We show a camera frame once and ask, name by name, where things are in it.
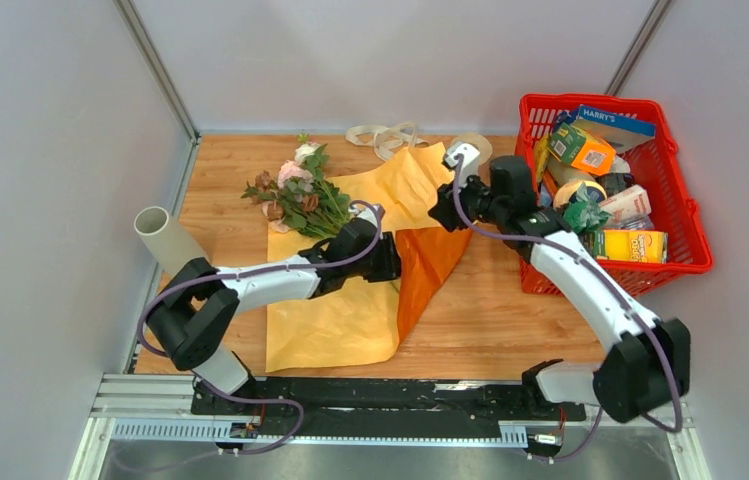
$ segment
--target metal pole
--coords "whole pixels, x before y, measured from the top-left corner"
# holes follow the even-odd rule
[[[645,17],[645,21],[642,22],[642,26],[639,27],[639,31],[636,33],[636,37],[633,39],[633,43],[630,44],[630,48],[627,49],[627,53],[624,54],[624,58],[615,71],[607,90],[604,92],[607,95],[618,95],[624,83],[627,82],[627,78],[630,76],[630,72],[636,66],[639,61],[639,57],[645,51],[648,46],[648,42],[656,33],[660,26],[660,22],[665,17],[668,8],[674,3],[674,0],[656,0],[654,5],[651,7],[651,11]]]
[[[171,109],[174,111],[177,120],[185,130],[186,135],[191,139],[192,144],[197,143],[197,139],[200,134],[195,127],[194,122],[189,116],[188,110],[183,103],[183,99],[177,93],[177,89],[174,88],[174,82],[171,81],[171,77],[168,75],[165,66],[162,64],[162,59],[159,57],[159,53],[153,46],[153,42],[150,40],[150,35],[147,33],[147,29],[144,28],[144,24],[141,22],[141,17],[136,10],[135,4],[132,0],[113,0],[118,10],[121,12],[121,16],[124,22],[127,24],[127,28],[130,29],[130,33],[136,42],[141,54],[144,56],[147,65],[150,67],[150,71],[153,72],[153,76],[156,77],[156,81],[159,83],[159,88],[162,89],[162,93],[168,100],[168,104],[171,105]]]

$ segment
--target flower bouquet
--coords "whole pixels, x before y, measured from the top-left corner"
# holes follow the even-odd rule
[[[247,183],[242,198],[262,205],[269,227],[285,233],[297,230],[314,238],[332,237],[350,221],[350,197],[324,178],[324,165],[330,156],[327,145],[298,136],[300,147],[294,160],[287,160],[274,179],[266,170]]]

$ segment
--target pvc pipe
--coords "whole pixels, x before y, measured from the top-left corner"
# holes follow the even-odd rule
[[[209,259],[197,240],[162,207],[147,207],[139,212],[133,227],[153,258],[171,276],[193,258]]]

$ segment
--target red plastic basket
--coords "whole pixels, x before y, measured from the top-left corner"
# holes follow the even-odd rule
[[[533,144],[548,133],[557,114],[589,105],[657,125],[654,140],[624,154],[636,183],[648,191],[657,230],[668,233],[668,262],[663,264],[616,262],[598,263],[627,292],[643,294],[687,274],[702,274],[713,268],[713,256],[698,215],[698,204],[686,191],[677,165],[677,144],[671,137],[662,108],[650,100],[631,100],[594,94],[529,94],[521,99],[521,128],[516,155],[527,159],[531,168]],[[560,291],[535,268],[521,261],[521,288],[528,293],[559,294]]]

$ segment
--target wooden tabletop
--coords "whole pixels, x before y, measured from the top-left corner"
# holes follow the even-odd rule
[[[431,142],[450,136],[424,135]],[[511,154],[515,136],[488,137],[495,156]],[[343,136],[327,143],[328,175],[380,165],[368,147]],[[259,208],[241,199],[244,182],[276,171],[298,146],[293,135],[203,137],[180,221],[218,265],[266,261],[267,225]],[[474,235],[461,262],[390,360],[352,367],[288,369],[271,375],[418,379],[519,379],[544,360],[599,362],[603,351],[585,320],[562,297],[521,292],[518,255],[500,241]],[[265,375],[266,309],[238,315],[224,337],[254,375]],[[142,350],[136,373],[179,373],[166,358]]]

